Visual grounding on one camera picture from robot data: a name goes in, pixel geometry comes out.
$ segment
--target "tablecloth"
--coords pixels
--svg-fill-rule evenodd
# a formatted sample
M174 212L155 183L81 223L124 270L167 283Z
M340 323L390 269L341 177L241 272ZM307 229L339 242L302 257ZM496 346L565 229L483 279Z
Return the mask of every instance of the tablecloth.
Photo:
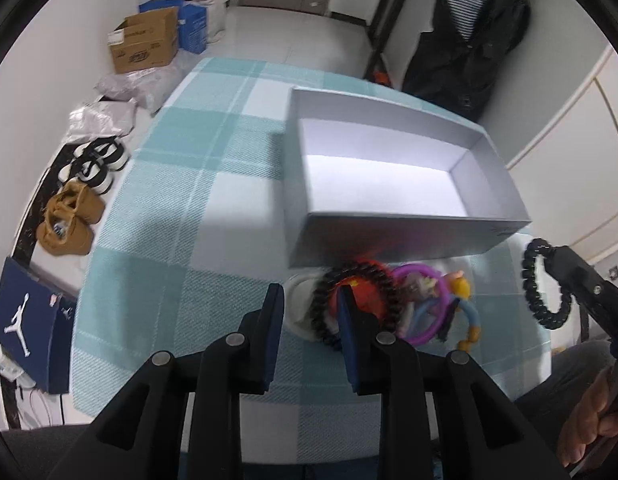
M77 409L96 415L155 351L203 350L262 305L286 266L281 137L291 88L375 96L480 128L383 86L262 61L203 59L176 89L135 152L95 240L71 355ZM430 262L464 270L482 315L471 353L517 397L550 373L550 338L519 279L529 234L479 256ZM462 316L445 354L466 334ZM244 396L245 462L332 462L378 450L378 397L357 397L342 356L283 330L270 391Z

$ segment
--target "orange object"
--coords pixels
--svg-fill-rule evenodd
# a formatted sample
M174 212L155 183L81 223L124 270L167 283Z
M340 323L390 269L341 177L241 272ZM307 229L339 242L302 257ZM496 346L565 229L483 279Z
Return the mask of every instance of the orange object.
M450 272L444 277L446 284L449 287L451 294L455 294L458 298L468 300L471 297L471 285L469 280L464 277L464 272Z
M385 72L380 72L379 70L374 72L374 83L392 88L389 75Z
M480 339L480 327L470 326L467 339L458 342L457 349L468 352L471 349L472 344L476 344Z
M369 262L384 268L384 266L378 262L373 262L371 260L369 260ZM386 304L384 302L384 298L380 294L380 291L372 282L369 282L364 278L360 278L359 276L352 276L351 278L347 278L346 280L342 280L336 284L335 290L329 296L328 305L330 316L336 317L336 312L338 309L336 304L336 293L341 285L349 285L351 287L359 310L373 314L380 321L384 319L386 314Z

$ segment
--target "cable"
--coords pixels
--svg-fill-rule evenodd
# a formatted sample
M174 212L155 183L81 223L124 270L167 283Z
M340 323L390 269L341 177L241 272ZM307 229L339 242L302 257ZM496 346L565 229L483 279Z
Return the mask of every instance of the cable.
M550 257L554 250L554 247L546 240L536 238L526 247L522 260L522 288L524 288L524 296L529 303L529 309L538 323L549 330L556 330L566 323L571 312L572 301L570 290L560 285L560 309L557 312L551 312L544 304L540 292L538 292L538 284L535 278L535 259L538 256Z
M402 306L398 301L398 291L393 284L391 276L380 266L373 262L347 262L327 272L316 284L309 308L311 327L316 335L334 350L341 351L342 343L340 336L333 334L324 321L329 298L338 288L338 284L347 278L359 276L373 283L380 295L384 298L386 312L381 322L382 330L395 333L400 322Z
M51 426L53 424L53 417L51 416L51 411L49 410L49 406L46 404L46 399L44 398L44 395L40 392L40 390L31 390L29 391L29 405L31 405L31 411L34 414L36 421L42 428L43 427L42 421L38 417L38 414L36 413L36 408L33 406L33 394L34 393L37 394L38 399L40 399L40 401L42 402L42 406L44 407L44 410L46 412L46 420L48 422L48 425Z

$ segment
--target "jumpman logo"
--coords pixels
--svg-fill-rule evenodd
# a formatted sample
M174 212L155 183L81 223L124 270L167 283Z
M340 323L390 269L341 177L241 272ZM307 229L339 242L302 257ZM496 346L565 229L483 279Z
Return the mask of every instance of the jumpman logo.
M22 345L22 350L25 353L25 357L29 357L31 352L26 347L25 335L22 333L22 313L25 311L25 305L28 301L28 294L25 294L25 301L18 307L16 313L11 318L11 322L13 323L11 326L4 327L4 333L8 334L9 332L15 332L18 334L18 338L20 339L20 344Z

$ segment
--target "black jacket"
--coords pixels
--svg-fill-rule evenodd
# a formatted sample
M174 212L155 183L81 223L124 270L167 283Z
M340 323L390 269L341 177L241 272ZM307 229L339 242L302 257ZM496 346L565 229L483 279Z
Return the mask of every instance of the black jacket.
M528 0L487 0L465 40L448 0L436 0L432 32L423 32L402 91L476 121L500 65L528 28Z

